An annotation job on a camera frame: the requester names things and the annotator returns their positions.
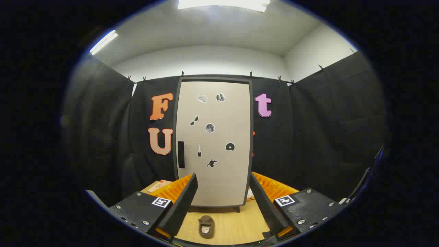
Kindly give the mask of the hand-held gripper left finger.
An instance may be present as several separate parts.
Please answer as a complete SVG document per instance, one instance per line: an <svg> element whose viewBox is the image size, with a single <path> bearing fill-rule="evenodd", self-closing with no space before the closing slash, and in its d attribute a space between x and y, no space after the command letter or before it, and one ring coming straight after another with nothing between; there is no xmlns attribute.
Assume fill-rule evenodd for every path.
<svg viewBox="0 0 439 247"><path fill-rule="evenodd" d="M198 189L195 173L154 192L134 192L109 208L133 228L166 239L178 234Z"/></svg>

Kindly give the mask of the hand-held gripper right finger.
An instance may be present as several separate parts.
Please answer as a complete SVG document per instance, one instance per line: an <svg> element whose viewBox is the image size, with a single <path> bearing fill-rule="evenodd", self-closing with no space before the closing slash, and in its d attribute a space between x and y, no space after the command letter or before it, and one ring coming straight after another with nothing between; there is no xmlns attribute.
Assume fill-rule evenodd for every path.
<svg viewBox="0 0 439 247"><path fill-rule="evenodd" d="M256 172L249 186L270 233L277 240L306 234L341 211L339 202L315 189L297 190Z"/></svg>

